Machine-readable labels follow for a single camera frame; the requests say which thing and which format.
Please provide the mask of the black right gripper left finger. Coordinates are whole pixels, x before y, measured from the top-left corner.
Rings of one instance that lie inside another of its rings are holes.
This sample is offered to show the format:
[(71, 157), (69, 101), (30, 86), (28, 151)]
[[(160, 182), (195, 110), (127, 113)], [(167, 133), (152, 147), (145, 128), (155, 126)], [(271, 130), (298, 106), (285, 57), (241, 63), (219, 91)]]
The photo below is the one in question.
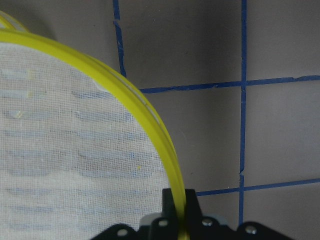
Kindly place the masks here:
[(169, 222), (178, 222), (177, 211), (173, 199), (172, 190), (170, 188), (164, 188), (162, 190), (161, 216), (169, 220)]

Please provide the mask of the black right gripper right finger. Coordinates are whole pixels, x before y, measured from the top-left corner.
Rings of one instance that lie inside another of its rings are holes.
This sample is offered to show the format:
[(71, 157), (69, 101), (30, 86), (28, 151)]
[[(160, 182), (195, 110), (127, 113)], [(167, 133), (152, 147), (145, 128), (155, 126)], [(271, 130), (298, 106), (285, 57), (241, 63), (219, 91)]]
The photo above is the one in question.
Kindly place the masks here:
[(200, 220), (203, 216), (202, 210), (194, 189), (185, 189), (186, 206), (185, 216), (187, 220)]

